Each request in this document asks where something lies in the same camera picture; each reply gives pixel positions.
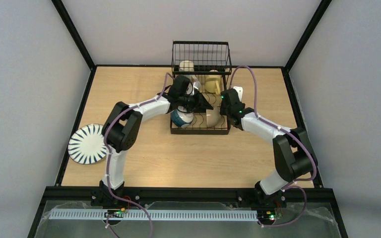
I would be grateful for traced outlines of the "white bowl with dark rim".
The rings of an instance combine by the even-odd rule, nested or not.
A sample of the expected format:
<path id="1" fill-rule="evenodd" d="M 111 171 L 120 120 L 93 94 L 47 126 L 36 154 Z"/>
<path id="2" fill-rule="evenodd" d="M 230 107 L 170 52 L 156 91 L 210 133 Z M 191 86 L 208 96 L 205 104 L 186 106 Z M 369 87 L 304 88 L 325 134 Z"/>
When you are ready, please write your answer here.
<path id="1" fill-rule="evenodd" d="M 193 113 L 183 113 L 178 110 L 174 110 L 170 113 L 172 123 L 179 128 L 186 128 L 191 125 L 194 115 Z"/>

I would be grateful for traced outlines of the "seashell pattern ceramic mug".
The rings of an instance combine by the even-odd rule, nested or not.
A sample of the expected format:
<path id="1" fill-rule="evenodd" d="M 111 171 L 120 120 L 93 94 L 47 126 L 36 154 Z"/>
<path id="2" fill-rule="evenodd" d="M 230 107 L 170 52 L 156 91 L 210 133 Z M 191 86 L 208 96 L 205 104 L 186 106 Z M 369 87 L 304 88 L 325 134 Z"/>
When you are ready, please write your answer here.
<path id="1" fill-rule="evenodd" d="M 179 72 L 194 72 L 194 63 L 190 60 L 184 60 L 179 63 Z M 190 85 L 187 89 L 187 94 L 190 94 L 192 83 L 199 81 L 196 75 L 194 74 L 184 74 L 190 80 Z"/>

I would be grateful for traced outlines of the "yellow ceramic mug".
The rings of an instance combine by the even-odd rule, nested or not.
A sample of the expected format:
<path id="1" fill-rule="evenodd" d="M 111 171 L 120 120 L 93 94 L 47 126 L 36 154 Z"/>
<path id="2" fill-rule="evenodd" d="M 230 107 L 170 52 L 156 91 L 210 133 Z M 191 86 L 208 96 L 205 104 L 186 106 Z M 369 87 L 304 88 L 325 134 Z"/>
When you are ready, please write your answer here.
<path id="1" fill-rule="evenodd" d="M 210 71 L 210 74 L 205 76 L 205 91 L 208 93 L 214 93 L 216 95 L 220 95 L 221 93 L 221 75 L 212 74 L 217 73 L 218 71 L 213 69 Z"/>

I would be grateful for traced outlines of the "plain white bowl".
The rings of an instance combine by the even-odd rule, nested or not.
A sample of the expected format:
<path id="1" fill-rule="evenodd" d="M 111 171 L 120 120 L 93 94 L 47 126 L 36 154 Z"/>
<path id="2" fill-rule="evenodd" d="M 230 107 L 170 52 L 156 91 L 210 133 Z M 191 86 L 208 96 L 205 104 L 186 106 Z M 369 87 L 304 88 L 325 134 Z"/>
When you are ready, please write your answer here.
<path id="1" fill-rule="evenodd" d="M 221 118 L 220 108 L 214 106 L 213 109 L 206 110 L 206 126 L 208 128 L 215 127 Z"/>

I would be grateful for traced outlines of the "black wire dish rack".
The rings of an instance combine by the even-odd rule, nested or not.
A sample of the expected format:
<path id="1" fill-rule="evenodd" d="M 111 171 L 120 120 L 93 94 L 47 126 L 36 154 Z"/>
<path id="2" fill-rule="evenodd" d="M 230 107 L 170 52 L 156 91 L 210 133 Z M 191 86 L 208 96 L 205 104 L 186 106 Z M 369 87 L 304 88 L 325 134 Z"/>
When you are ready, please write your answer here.
<path id="1" fill-rule="evenodd" d="M 194 63 L 194 72 L 179 72 L 179 63 L 190 60 Z M 217 70 L 221 75 L 221 91 L 228 88 L 228 77 L 232 73 L 231 56 L 228 42 L 214 41 L 174 41 L 172 47 L 172 73 L 174 76 L 184 74 L 194 74 L 201 83 L 199 92 L 204 95 L 206 100 L 214 107 L 221 105 L 221 95 L 208 93 L 205 91 L 205 76 L 211 70 Z M 170 122 L 172 134 L 198 134 L 198 135 L 227 135 L 230 125 L 225 116 L 221 115 L 215 127 L 206 126 L 206 112 L 193 113 L 194 118 L 186 128 L 179 128 Z"/>

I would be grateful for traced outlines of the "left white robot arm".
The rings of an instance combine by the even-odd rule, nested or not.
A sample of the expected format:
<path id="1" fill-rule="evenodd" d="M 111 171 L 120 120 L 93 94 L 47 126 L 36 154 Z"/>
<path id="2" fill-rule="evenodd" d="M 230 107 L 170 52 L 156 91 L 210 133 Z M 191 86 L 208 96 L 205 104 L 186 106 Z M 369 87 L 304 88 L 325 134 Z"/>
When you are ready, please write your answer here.
<path id="1" fill-rule="evenodd" d="M 115 104 L 102 130 L 106 146 L 106 168 L 99 187 L 103 194 L 120 198 L 125 182 L 127 152 L 137 140 L 141 123 L 168 114 L 178 107 L 183 107 L 186 113 L 213 109 L 203 94 L 194 88 L 191 80 L 183 75 L 173 78 L 172 85 L 164 81 L 161 92 L 147 101 Z"/>

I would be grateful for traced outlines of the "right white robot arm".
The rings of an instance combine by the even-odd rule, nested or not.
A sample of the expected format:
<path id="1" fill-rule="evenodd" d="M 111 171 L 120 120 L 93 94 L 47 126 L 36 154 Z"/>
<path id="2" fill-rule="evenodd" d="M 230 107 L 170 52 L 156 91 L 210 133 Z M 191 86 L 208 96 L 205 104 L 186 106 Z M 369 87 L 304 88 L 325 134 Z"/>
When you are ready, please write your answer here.
<path id="1" fill-rule="evenodd" d="M 247 108 L 241 101 L 241 87 L 221 92 L 220 114 L 227 117 L 229 123 L 242 131 L 270 142 L 273 147 L 275 170 L 256 185 L 266 195 L 286 190 L 290 184 L 301 181 L 300 176 L 311 173 L 313 180 L 317 175 L 317 163 L 308 148 L 309 139 L 300 128 L 290 129 L 278 125 Z"/>

